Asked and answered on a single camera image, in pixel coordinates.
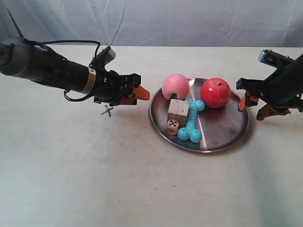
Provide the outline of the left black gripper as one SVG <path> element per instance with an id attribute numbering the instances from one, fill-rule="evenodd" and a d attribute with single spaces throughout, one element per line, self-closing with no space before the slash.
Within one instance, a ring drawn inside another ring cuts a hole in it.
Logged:
<path id="1" fill-rule="evenodd" d="M 150 100 L 148 90 L 141 86 L 141 76 L 132 73 L 119 75 L 115 71 L 99 71 L 95 85 L 90 92 L 94 103 L 110 106 L 137 105 L 137 100 Z"/>

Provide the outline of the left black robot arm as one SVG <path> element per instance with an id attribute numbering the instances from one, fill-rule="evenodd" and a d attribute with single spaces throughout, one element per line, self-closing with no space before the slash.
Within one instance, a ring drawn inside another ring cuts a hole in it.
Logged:
<path id="1" fill-rule="evenodd" d="M 73 62 L 49 47 L 51 42 L 37 42 L 16 37 L 0 44 L 0 72 L 6 76 L 28 79 L 37 84 L 64 90 L 70 102 L 94 98 L 95 103 L 110 106 L 136 105 L 149 100 L 150 92 L 141 86 L 141 76 L 120 75 L 105 66 L 116 56 L 110 46 L 95 51 L 88 66 Z"/>

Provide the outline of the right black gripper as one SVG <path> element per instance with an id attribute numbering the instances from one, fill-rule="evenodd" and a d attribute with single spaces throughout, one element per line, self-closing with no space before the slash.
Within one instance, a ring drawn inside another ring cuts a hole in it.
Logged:
<path id="1" fill-rule="evenodd" d="M 291 114 L 289 109 L 303 110 L 303 100 L 298 96 L 303 89 L 294 83 L 241 78 L 237 81 L 236 88 L 245 90 L 244 97 L 238 104 L 239 112 L 258 105 L 260 99 L 266 103 L 259 109 L 257 120 Z"/>

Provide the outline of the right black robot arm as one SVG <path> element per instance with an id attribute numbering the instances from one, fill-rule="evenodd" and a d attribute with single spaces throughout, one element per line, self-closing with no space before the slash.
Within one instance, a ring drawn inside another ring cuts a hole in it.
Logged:
<path id="1" fill-rule="evenodd" d="M 288 115 L 292 109 L 302 112 L 303 57 L 294 60 L 271 50 L 263 50 L 258 60 L 274 67 L 275 71 L 264 80 L 240 78 L 236 82 L 237 90 L 245 91 L 238 110 L 245 111 L 262 100 L 265 105 L 257 113 L 259 121 L 270 116 Z M 221 108 L 231 98 L 230 86 L 221 78 L 208 79 L 200 88 L 200 99 L 210 108 Z"/>

